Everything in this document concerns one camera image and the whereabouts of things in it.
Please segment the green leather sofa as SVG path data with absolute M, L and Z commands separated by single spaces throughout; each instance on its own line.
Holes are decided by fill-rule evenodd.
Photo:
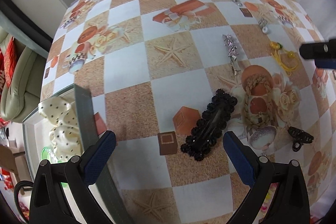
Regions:
M 1 28 L 1 120 L 21 123 L 41 99 L 46 59 L 15 38 L 17 65 L 10 87 L 6 86 L 4 55 L 12 35 Z

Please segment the cream polka dot scrunchie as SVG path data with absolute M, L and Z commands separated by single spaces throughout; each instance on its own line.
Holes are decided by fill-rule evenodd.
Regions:
M 79 123 L 71 103 L 62 97 L 50 97 L 39 103 L 38 112 L 52 125 L 49 140 L 59 160 L 82 155 Z

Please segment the silver rhinestone star hairclip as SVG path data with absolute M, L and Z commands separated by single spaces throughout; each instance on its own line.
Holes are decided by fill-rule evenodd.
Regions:
M 237 53 L 237 46 L 236 46 L 236 40 L 231 35 L 222 35 L 224 45 L 227 48 L 228 52 L 228 58 L 230 60 L 232 74 L 234 76 L 237 76 L 240 72 L 240 67 L 238 65 L 238 53 Z

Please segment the small black claw clip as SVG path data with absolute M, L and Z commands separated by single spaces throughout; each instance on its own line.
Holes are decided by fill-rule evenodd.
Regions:
M 293 138 L 292 150 L 294 152 L 298 152 L 304 144 L 311 144 L 314 141 L 314 136 L 293 126 L 288 128 L 288 134 Z

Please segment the black beaded barrette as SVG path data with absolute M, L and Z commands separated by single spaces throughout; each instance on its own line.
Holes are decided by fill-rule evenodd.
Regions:
M 201 118 L 197 120 L 196 126 L 191 129 L 190 135 L 181 145 L 181 152 L 193 157 L 195 161 L 202 161 L 222 136 L 237 104 L 236 97 L 223 89 L 216 90 Z

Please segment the red cushion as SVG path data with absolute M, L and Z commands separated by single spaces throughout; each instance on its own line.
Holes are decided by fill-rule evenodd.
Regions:
M 17 65 L 17 51 L 15 46 L 15 38 L 12 36 L 9 40 L 7 50 L 4 55 L 4 70 L 6 86 L 9 88 L 14 76 L 15 67 Z

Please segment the green translucent bangle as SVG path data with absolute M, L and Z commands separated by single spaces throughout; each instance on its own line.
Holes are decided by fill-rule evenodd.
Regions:
M 44 147 L 41 151 L 41 160 L 48 160 L 51 164 L 62 163 L 53 152 L 51 147 Z

